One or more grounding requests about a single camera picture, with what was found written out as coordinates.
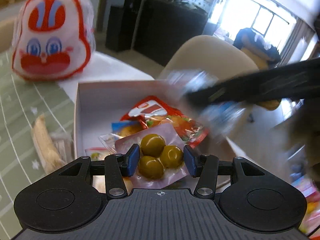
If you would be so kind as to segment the packaged round bread bun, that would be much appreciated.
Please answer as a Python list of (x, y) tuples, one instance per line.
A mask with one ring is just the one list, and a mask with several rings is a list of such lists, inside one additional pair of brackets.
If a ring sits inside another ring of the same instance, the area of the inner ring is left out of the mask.
[(121, 138), (128, 137), (143, 130), (143, 126), (138, 121), (119, 121), (111, 124), (112, 133)]

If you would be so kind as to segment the purple packet green olives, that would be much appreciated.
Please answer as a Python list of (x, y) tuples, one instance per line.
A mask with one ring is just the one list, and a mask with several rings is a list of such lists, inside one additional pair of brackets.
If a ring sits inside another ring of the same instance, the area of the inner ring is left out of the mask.
[(127, 177), (134, 188), (162, 189), (188, 175), (185, 146), (171, 124), (158, 125), (116, 141), (117, 153), (138, 146), (127, 165)]

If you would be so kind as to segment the blue white candy packet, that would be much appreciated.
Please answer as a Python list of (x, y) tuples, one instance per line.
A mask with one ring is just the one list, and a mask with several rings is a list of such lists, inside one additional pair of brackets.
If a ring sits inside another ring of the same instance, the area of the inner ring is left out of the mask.
[(247, 107), (243, 103), (204, 101), (204, 90), (218, 82), (217, 77), (204, 70), (165, 70), (158, 79), (175, 88), (169, 96), (176, 98), (193, 119), (207, 128), (210, 139), (218, 144), (235, 133), (247, 118)]

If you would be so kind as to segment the red roast chicken packet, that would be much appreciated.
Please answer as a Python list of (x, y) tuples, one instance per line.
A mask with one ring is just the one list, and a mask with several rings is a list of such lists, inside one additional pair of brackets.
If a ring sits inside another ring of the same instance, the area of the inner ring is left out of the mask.
[(182, 141), (192, 148), (198, 146), (209, 134), (207, 128), (171, 107), (154, 95), (136, 103), (121, 121), (138, 121), (144, 129), (171, 124)]

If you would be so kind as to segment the clear packet beige biscuits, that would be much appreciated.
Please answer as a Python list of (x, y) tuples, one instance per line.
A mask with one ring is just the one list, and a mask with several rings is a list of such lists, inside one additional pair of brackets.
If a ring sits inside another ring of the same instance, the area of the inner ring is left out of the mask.
[(66, 132), (49, 133), (44, 114), (36, 118), (31, 137), (45, 174), (50, 174), (74, 160), (74, 143)]

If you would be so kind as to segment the yellow red ball snack bag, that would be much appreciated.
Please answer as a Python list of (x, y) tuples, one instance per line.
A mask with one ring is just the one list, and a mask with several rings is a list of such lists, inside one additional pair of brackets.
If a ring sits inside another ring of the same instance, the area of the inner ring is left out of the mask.
[(91, 158), (91, 161), (100, 161), (108, 155), (115, 154), (116, 151), (113, 148), (93, 147), (85, 149), (85, 153)]

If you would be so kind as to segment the white red rice cracker packet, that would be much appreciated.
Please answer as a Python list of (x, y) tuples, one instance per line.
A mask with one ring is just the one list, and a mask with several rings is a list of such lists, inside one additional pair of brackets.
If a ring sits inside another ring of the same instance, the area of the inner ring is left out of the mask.
[(115, 154), (116, 147), (115, 143), (117, 140), (119, 140), (121, 137), (117, 134), (114, 133), (108, 133), (108, 134), (103, 134), (98, 137), (98, 139), (101, 141), (101, 143), (105, 146), (105, 148), (110, 151), (112, 154)]

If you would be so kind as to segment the pink cardboard box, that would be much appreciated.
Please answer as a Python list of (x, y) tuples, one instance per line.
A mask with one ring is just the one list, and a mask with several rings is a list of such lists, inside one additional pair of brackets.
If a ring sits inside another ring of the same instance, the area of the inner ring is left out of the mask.
[(197, 154), (231, 161), (236, 154), (220, 143), (245, 116), (238, 103), (211, 105), (196, 118), (180, 99), (190, 83), (159, 80), (78, 84), (74, 141), (77, 157), (103, 160), (125, 155), (137, 144), (124, 167), (128, 190), (195, 187), (186, 167), (185, 146)]

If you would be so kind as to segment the beige chair right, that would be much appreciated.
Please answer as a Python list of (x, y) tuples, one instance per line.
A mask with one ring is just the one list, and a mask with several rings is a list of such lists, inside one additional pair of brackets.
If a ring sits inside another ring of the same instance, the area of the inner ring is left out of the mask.
[(258, 72), (259, 68), (244, 52), (217, 37), (200, 35), (185, 42), (158, 79), (164, 79), (172, 71), (188, 69), (204, 70), (219, 80)]

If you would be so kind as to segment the beige chair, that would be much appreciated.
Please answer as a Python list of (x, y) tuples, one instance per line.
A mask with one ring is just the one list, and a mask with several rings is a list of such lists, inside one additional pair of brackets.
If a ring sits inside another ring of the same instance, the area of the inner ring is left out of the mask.
[(172, 71), (188, 69), (204, 70), (219, 80), (258, 72), (259, 68), (244, 52), (217, 37), (200, 35), (185, 42), (158, 79), (164, 79)]
[(16, 17), (10, 17), (0, 22), (0, 52), (11, 47)]

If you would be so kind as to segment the green checked tablecloth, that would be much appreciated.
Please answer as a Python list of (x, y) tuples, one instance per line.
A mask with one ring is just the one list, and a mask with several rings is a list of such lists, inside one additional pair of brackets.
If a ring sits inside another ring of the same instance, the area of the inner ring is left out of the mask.
[(11, 71), (11, 51), (1, 53), (1, 239), (21, 230), (13, 203), (17, 194), (44, 177), (31, 138), (43, 114), (50, 133), (71, 133), (74, 103), (55, 83), (31, 83)]

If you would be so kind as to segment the red white rabbit plush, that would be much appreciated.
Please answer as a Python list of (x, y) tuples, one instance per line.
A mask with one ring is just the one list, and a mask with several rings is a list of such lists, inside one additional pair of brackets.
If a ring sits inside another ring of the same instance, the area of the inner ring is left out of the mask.
[(82, 72), (95, 51), (93, 20), (90, 0), (26, 0), (14, 25), (13, 72), (30, 81)]

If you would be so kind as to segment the black small cabinet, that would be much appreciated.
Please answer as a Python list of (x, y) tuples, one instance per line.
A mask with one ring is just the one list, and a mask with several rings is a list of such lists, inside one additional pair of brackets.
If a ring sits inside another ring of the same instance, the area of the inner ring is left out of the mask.
[(105, 47), (119, 52), (130, 50), (142, 0), (124, 0), (112, 5), (108, 18)]

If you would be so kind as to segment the black aquarium cabinet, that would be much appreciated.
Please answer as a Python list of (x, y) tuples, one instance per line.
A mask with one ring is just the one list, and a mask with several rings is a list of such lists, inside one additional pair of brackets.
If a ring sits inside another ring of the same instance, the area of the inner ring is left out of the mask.
[(166, 66), (189, 39), (203, 33), (208, 15), (177, 3), (146, 0), (140, 15), (133, 49)]

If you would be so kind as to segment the beige chair far middle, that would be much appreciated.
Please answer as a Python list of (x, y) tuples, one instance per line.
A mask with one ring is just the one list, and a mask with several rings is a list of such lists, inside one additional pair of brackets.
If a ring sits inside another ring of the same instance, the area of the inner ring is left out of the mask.
[(10, 17), (0, 22), (0, 52), (11, 47), (16, 17)]

